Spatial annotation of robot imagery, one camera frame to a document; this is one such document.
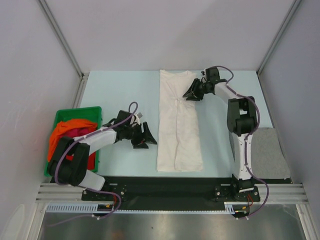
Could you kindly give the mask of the white printed t-shirt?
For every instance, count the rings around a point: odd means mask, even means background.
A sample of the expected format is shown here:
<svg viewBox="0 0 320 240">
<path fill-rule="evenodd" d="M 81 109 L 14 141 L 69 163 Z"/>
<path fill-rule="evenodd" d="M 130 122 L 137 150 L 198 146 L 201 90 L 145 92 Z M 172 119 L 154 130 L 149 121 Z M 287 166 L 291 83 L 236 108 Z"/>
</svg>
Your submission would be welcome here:
<svg viewBox="0 0 320 240">
<path fill-rule="evenodd" d="M 183 98 L 197 74 L 159 71 L 159 127 L 156 170 L 203 170 L 199 122 L 194 101 Z"/>
</svg>

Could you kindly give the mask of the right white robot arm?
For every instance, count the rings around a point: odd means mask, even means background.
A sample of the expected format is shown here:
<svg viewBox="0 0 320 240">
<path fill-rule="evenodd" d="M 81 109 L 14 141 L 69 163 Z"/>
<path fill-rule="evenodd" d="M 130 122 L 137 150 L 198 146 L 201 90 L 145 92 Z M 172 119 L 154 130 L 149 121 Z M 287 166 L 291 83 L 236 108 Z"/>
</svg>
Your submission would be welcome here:
<svg viewBox="0 0 320 240">
<path fill-rule="evenodd" d="M 235 170 L 228 188 L 228 197 L 237 201 L 247 199 L 255 189 L 255 177 L 252 170 L 251 146 L 253 133 L 260 124 L 260 112 L 252 96 L 244 96 L 230 87 L 230 79 L 220 77 L 220 66 L 212 66 L 201 72 L 202 78 L 195 78 L 184 93 L 187 101 L 198 102 L 204 95 L 213 94 L 227 104 L 226 125 L 230 135 L 230 144 L 235 162 Z"/>
</svg>

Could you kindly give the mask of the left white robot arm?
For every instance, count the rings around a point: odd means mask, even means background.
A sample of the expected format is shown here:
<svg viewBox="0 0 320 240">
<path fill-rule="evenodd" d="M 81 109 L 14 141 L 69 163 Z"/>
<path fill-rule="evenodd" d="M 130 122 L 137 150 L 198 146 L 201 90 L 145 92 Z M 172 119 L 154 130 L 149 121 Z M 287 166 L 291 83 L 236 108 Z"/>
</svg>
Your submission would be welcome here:
<svg viewBox="0 0 320 240">
<path fill-rule="evenodd" d="M 137 114 L 120 110 L 117 118 L 91 133 L 79 137 L 63 136 L 46 171 L 57 184 L 91 189 L 98 199 L 105 200 L 110 196 L 111 188 L 105 184 L 103 176 L 88 170 L 89 156 L 122 140 L 129 140 L 134 149 L 148 149 L 149 144 L 158 144 L 147 122 L 140 122 Z"/>
</svg>

